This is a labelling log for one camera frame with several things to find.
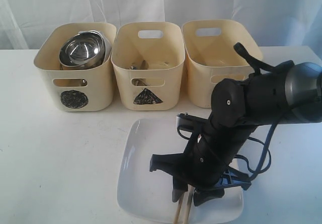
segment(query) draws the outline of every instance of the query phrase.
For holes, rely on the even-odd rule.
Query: wooden chopstick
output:
[[[190,209],[191,209],[191,204],[192,204],[192,197],[193,197],[194,191],[195,191],[195,187],[189,185],[189,188],[188,188],[188,200],[187,200],[187,205],[186,205],[183,224],[188,224],[189,214],[190,214]],[[173,224],[178,223],[184,196],[185,196],[185,194],[183,193],[181,195],[181,197],[179,198],[178,207],[177,207],[175,218],[173,220]]]

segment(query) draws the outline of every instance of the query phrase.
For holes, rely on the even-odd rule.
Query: black triangle symbol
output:
[[[147,104],[159,104],[163,101],[157,97],[152,91],[150,91],[147,88],[144,88],[144,90],[137,95],[137,97],[134,99],[134,104],[136,105],[147,105]]]

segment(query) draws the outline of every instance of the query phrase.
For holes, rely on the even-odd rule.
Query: black circle symbol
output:
[[[82,108],[89,102],[89,99],[83,92],[75,90],[62,92],[60,100],[64,106],[75,109]]]

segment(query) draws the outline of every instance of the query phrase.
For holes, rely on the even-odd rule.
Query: cream plastic bin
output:
[[[146,22],[122,26],[111,59],[125,107],[167,110],[177,104],[185,60],[182,33],[177,25]]]
[[[199,107],[211,107],[211,93],[224,78],[243,80],[253,69],[234,51],[240,42],[255,58],[263,55],[245,27],[233,20],[190,21],[182,26],[188,54],[188,94]]]
[[[110,57],[92,69],[60,70],[59,52],[63,44],[79,31],[88,30],[100,31],[113,45],[116,27],[112,24],[66,24],[52,32],[34,59],[34,65],[39,69],[55,106],[63,111],[98,111],[106,108],[113,100]],[[80,86],[83,80],[87,85]]]

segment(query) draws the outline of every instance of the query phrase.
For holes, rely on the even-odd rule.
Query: white ceramic dish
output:
[[[134,216],[172,223],[178,203],[173,203],[172,176],[149,171],[152,154],[182,153],[187,141],[178,136],[176,119],[140,119],[130,130],[117,187],[119,206]],[[234,160],[231,166],[238,168]],[[186,200],[179,221],[182,221]],[[192,205],[189,223],[223,223],[236,219],[243,210],[240,187],[226,189],[221,199],[198,207]]]

